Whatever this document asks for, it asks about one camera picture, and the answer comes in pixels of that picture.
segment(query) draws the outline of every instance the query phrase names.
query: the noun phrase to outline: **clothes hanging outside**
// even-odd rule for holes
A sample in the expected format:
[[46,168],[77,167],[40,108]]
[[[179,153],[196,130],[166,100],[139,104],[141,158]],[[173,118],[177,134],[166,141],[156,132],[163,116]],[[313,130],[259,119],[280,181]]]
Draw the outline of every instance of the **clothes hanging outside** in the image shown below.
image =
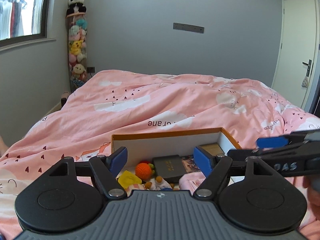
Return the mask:
[[22,3],[0,1],[0,40],[23,36]]

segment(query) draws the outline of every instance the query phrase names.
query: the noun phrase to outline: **black book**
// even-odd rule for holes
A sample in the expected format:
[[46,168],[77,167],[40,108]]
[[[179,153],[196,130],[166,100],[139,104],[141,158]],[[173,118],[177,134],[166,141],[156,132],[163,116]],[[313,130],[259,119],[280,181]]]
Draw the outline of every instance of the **black book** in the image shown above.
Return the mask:
[[168,183],[179,183],[179,179],[187,173],[179,155],[153,158],[153,165],[156,175]]

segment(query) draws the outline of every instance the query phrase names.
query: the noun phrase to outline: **window frame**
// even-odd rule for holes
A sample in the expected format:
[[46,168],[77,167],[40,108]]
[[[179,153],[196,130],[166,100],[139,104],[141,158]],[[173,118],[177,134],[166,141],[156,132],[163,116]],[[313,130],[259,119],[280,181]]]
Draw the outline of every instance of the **window frame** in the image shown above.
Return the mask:
[[0,40],[0,48],[9,46],[12,44],[20,43],[20,42],[34,41],[38,39],[47,38],[48,11],[49,11],[49,0],[43,0],[39,34],[24,35],[24,36],[14,37],[10,39]]

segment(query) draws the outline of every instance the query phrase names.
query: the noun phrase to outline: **pink duvet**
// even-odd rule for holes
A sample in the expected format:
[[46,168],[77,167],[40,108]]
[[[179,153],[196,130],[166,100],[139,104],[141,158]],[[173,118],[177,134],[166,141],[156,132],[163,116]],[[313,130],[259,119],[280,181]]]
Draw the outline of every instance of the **pink duvet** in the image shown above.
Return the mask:
[[[0,158],[0,232],[7,240],[20,233],[16,195],[64,156],[86,161],[109,155],[112,134],[213,127],[224,127],[247,148],[255,147],[258,137],[320,128],[320,119],[259,81],[99,72]],[[306,192],[301,178],[292,182]],[[311,209],[301,227],[310,239],[320,239]]]

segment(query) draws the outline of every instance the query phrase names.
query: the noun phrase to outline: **black circular pad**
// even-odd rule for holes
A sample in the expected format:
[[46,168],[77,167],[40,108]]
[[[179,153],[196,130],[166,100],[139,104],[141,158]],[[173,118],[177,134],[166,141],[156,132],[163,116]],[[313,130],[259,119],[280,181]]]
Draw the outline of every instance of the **black circular pad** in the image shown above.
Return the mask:
[[267,177],[271,176],[226,187],[219,196],[222,213],[251,232],[279,234],[296,229],[307,211],[303,194],[284,178]]
[[260,209],[274,209],[284,202],[281,193],[270,188],[256,188],[247,194],[248,202]]
[[67,177],[41,176],[18,195],[15,210],[24,229],[63,233],[97,217],[103,207],[98,190]]
[[75,201],[75,195],[65,189],[51,189],[38,197],[38,203],[45,209],[60,210],[67,208]]

